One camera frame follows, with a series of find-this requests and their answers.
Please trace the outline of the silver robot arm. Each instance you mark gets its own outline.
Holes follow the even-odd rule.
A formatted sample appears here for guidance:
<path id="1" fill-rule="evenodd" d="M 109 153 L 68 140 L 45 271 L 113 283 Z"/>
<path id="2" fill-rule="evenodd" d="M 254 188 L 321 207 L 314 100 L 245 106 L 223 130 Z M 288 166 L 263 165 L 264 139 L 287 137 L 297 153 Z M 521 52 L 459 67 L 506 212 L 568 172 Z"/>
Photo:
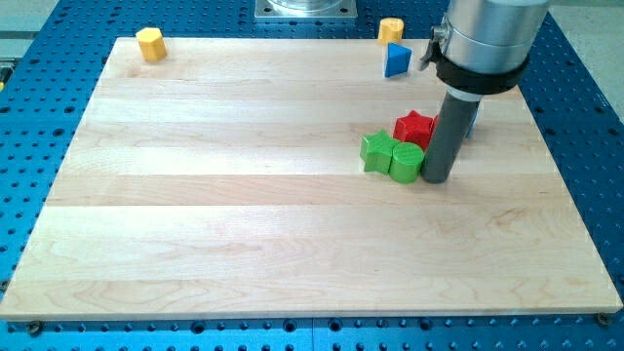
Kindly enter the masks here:
<path id="1" fill-rule="evenodd" d="M 433 63 L 448 93 L 465 101 L 509 91 L 527 68 L 548 8 L 548 0 L 451 0 L 418 69 Z"/>

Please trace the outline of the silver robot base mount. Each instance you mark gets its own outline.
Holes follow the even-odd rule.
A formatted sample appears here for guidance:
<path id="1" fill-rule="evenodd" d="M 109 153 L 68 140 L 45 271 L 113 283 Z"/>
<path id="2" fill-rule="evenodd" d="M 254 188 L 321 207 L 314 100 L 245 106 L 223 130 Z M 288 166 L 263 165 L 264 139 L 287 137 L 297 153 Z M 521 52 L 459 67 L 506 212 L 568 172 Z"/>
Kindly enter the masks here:
<path id="1" fill-rule="evenodd" d="M 354 19 L 358 16 L 356 0 L 256 0 L 254 17 L 281 19 Z"/>

